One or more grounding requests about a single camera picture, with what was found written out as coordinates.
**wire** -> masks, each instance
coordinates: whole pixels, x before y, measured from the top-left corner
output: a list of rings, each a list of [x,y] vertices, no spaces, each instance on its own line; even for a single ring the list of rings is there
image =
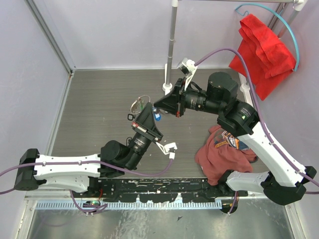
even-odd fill
[[[166,166],[166,168],[162,172],[153,173],[153,174],[135,172],[135,171],[132,171],[132,170],[128,170],[128,169],[125,169],[125,168],[120,168],[120,167],[114,166],[112,164],[101,162],[101,161],[98,161],[98,160],[82,161],[81,162],[81,164],[89,164],[89,163],[102,164],[104,166],[107,166],[107,167],[110,167],[110,168],[114,168],[114,169],[119,170],[119,171],[123,171],[123,172],[126,172],[126,173],[132,173],[132,174],[143,176],[143,177],[158,177],[158,176],[161,176],[162,174],[164,174],[164,173],[166,173],[168,171],[168,169],[170,168],[170,166],[173,163],[173,159],[171,159],[169,161],[168,165]],[[25,164],[17,165],[17,166],[8,168],[5,171],[1,172],[0,173],[0,177],[5,175],[6,173],[8,173],[10,171],[15,170],[15,169],[25,168],[25,167],[30,167],[30,166],[39,166],[39,165],[44,166],[43,163],[25,163]],[[79,162],[46,162],[45,165],[79,165]],[[12,188],[12,189],[0,192],[0,195],[12,192],[13,190],[14,189]]]
[[[239,57],[239,59],[240,59],[242,65],[243,65],[243,67],[244,67],[244,69],[245,69],[245,73],[246,73],[246,75],[247,75],[247,79],[248,79],[248,83],[249,83],[249,87],[250,87],[250,93],[251,93],[251,96],[252,96],[253,103],[254,103],[254,105],[255,105],[255,107],[256,107],[256,111],[257,111],[258,116],[259,116],[259,120],[260,120],[260,123],[261,123],[261,127],[263,128],[263,131],[264,131],[264,133],[265,133],[267,139],[269,140],[269,142],[270,142],[270,143],[272,144],[272,146],[276,149],[276,151],[285,159],[285,161],[296,171],[296,173],[299,173],[299,174],[302,175],[304,178],[308,179],[310,182],[312,182],[313,184],[315,184],[316,186],[319,187],[319,183],[318,183],[316,180],[314,180],[314,179],[312,179],[311,177],[309,177],[308,175],[302,173],[302,172],[300,171],[300,169],[299,169],[296,165],[294,165],[294,164],[289,160],[289,158],[285,155],[285,153],[282,152],[282,150],[274,143],[274,140],[271,138],[271,136],[270,136],[270,134],[269,134],[269,132],[268,132],[268,130],[267,130],[266,123],[265,123],[265,121],[264,121],[263,115],[262,115],[262,113],[261,113],[261,109],[260,109],[260,106],[259,106],[259,102],[258,102],[258,99],[257,99],[257,95],[256,95],[256,92],[255,92],[253,83],[252,83],[252,81],[251,81],[251,78],[250,78],[250,74],[249,74],[247,65],[246,65],[246,63],[245,63],[243,57],[240,55],[240,53],[239,53],[238,51],[236,51],[236,50],[234,50],[234,49],[232,49],[232,48],[221,48],[221,49],[212,51],[212,52],[208,53],[206,56],[204,56],[203,58],[201,58],[199,61],[197,61],[197,62],[195,63],[195,66],[198,66],[198,65],[199,65],[200,63],[202,63],[204,60],[206,60],[206,59],[209,58],[210,56],[212,56],[212,55],[214,55],[215,53],[220,52],[220,51],[231,51],[231,52],[235,53],[235,54]],[[319,194],[319,192],[306,192],[306,194]]]
[[[286,26],[287,30],[289,31],[292,39],[293,39],[293,42],[294,42],[294,45],[295,45],[295,50],[296,50],[296,65],[295,65],[295,68],[294,68],[294,71],[297,71],[298,69],[298,66],[299,66],[299,62],[300,62],[300,54],[299,54],[299,47],[298,47],[298,44],[297,44],[297,40],[296,40],[296,37],[293,33],[293,31],[291,30],[289,24],[278,14],[276,13],[274,10],[272,10],[271,8],[267,7],[267,6],[264,6],[262,4],[259,4],[259,3],[244,3],[244,4],[241,4],[239,5],[235,11],[240,14],[241,16],[245,16],[246,14],[249,14],[249,11],[245,11],[244,14],[241,14],[238,9],[241,8],[242,6],[247,6],[247,5],[251,5],[251,6],[259,6],[263,9],[266,9],[268,11],[270,11],[273,15],[275,15],[277,18],[279,18],[280,21],[283,22],[283,24]]]
[[[102,189],[102,188],[100,189],[100,192],[101,192],[101,193],[100,193],[100,196],[99,196],[99,200],[98,200],[98,201],[100,201],[100,199],[101,199],[101,197],[102,197],[102,195],[103,195],[103,189]]]
[[[238,192],[236,191],[236,192],[235,192],[235,195],[234,195],[233,203],[232,203],[232,205],[231,205],[231,207],[230,207],[230,209],[229,209],[229,212],[227,213],[228,215],[230,215],[231,212],[233,211],[233,208],[234,208],[235,203],[236,203],[236,201],[237,201],[237,197],[238,197]]]

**metal floor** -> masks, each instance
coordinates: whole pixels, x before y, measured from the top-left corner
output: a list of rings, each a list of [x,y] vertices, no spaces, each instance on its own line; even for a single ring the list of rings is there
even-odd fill
[[[208,77],[217,69],[199,69],[193,81],[206,90]],[[223,69],[239,84],[238,73]],[[172,71],[172,84],[182,73]],[[55,140],[54,156],[81,156],[100,153],[100,148],[114,139],[121,143],[134,135],[127,120],[131,104],[138,96],[149,95],[154,102],[163,96],[161,86],[164,70],[101,70],[76,71],[72,80],[59,131]],[[238,98],[244,100],[242,92]],[[164,135],[162,144],[176,142],[178,150],[173,165],[161,177],[204,177],[194,156],[205,144],[208,129],[216,124],[217,116],[186,110],[181,118],[162,115],[157,122]],[[139,172],[156,173],[166,167],[168,157],[153,144],[138,165]],[[259,160],[254,172],[267,171]],[[123,177],[136,177],[126,174]]]
[[[93,217],[78,210],[36,210],[27,238],[290,239],[293,234],[284,207],[241,199],[231,216],[219,210],[124,210]]]

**red cloth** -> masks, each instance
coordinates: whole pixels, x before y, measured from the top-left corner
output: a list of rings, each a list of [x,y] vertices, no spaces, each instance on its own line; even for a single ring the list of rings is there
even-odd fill
[[[254,15],[249,14],[240,24],[243,40],[238,51],[247,64],[256,93],[264,100],[293,72],[296,60],[277,35]],[[238,56],[229,67],[247,76]]]
[[[250,162],[256,160],[256,154],[250,148],[219,125],[210,128],[209,132],[211,135],[195,155],[195,161],[202,167],[210,185],[217,185],[228,169],[243,173],[253,171]]]

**purple cable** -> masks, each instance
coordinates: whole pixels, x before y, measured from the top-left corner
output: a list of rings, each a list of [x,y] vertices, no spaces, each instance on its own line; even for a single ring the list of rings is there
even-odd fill
[[[131,171],[131,170],[128,170],[128,169],[125,169],[125,168],[120,168],[120,167],[114,166],[112,164],[101,162],[101,161],[98,161],[98,160],[82,161],[81,163],[82,164],[98,163],[98,164],[102,164],[102,165],[105,165],[105,166],[110,167],[110,168],[114,168],[114,169],[117,169],[117,170],[120,170],[120,171],[123,171],[123,172],[132,173],[132,174],[136,174],[136,175],[143,176],[143,177],[157,177],[157,176],[160,176],[160,175],[162,175],[162,174],[164,174],[164,173],[166,173],[168,171],[168,169],[170,168],[171,164],[173,163],[173,159],[171,159],[169,161],[168,165],[166,166],[166,168],[162,172],[153,173],[153,174],[145,174],[145,173],[134,172],[134,171]],[[45,165],[78,165],[78,164],[79,164],[79,162],[46,162]],[[43,166],[43,163],[25,163],[25,164],[17,165],[17,166],[14,166],[12,168],[8,168],[7,170],[1,172],[0,173],[0,177],[3,176],[4,174],[10,172],[10,171],[15,170],[15,169],[29,167],[29,166],[37,166],[37,165],[42,165]],[[0,195],[12,192],[13,190],[14,189],[12,188],[12,189],[0,192]]]
[[[77,209],[79,209],[80,211],[84,212],[84,213],[98,214],[98,213],[101,213],[101,212],[107,207],[107,204],[104,204],[104,205],[98,206],[98,207],[96,207],[96,208],[94,208],[94,209],[89,209],[89,210],[82,209],[82,208],[77,204],[77,202],[75,201],[75,198],[74,198],[73,193],[72,193],[71,190],[70,190],[70,194],[71,194],[71,199],[72,199],[72,201],[73,201],[75,207],[76,207]]]
[[[6,191],[3,191],[3,192],[0,192],[0,195],[6,194],[6,193],[10,193],[10,192],[12,192],[12,191],[14,191],[14,188],[11,188],[11,189],[6,190]]]
[[[236,200],[237,200],[237,196],[238,196],[238,192],[236,191],[235,192],[235,195],[234,195],[234,200],[233,200],[233,204],[231,205],[230,209],[229,209],[229,212],[227,214],[231,214],[231,212],[233,211],[233,208],[235,206],[235,203],[236,203]]]
[[[261,127],[263,128],[263,131],[265,132],[265,135],[267,136],[267,139],[269,140],[269,142],[272,144],[272,146],[277,150],[277,152],[286,160],[286,162],[296,171],[296,172],[299,172],[299,168],[297,166],[295,166],[289,159],[288,157],[285,155],[284,152],[282,152],[282,150],[276,145],[274,144],[274,141],[273,139],[271,138],[269,132],[267,131],[267,128],[266,128],[266,124],[265,124],[265,121],[264,121],[264,118],[262,116],[262,113],[261,113],[261,110],[260,110],[260,106],[259,106],[259,103],[258,103],[258,99],[257,99],[257,95],[256,95],[256,92],[255,92],[255,89],[254,89],[254,86],[253,86],[253,83],[251,81],[251,78],[250,78],[250,74],[249,74],[249,71],[248,71],[248,68],[247,68],[247,65],[243,59],[243,57],[240,55],[240,53],[232,48],[221,48],[221,49],[218,49],[218,50],[215,50],[215,51],[212,51],[210,53],[208,53],[206,56],[204,56],[203,58],[201,58],[199,61],[197,61],[195,63],[195,66],[198,66],[200,63],[202,63],[204,60],[206,60],[208,57],[214,55],[215,53],[217,52],[220,52],[220,51],[231,51],[233,53],[235,53],[241,63],[243,64],[243,67],[245,69],[245,72],[246,72],[246,75],[247,75],[247,79],[248,79],[248,83],[249,83],[249,87],[250,87],[250,92],[251,92],[251,96],[252,96],[252,99],[253,99],[253,102],[254,102],[254,105],[256,107],[256,111],[258,113],[258,116],[259,116],[259,120],[260,120],[260,123],[261,123]],[[304,173],[301,173],[299,172],[300,175],[302,175],[304,178],[308,179],[310,182],[312,182],[313,184],[315,184],[316,186],[319,187],[319,182],[317,182],[316,180],[312,179],[311,177],[309,177],[308,175],[304,174]],[[306,192],[306,194],[319,194],[319,192]]]

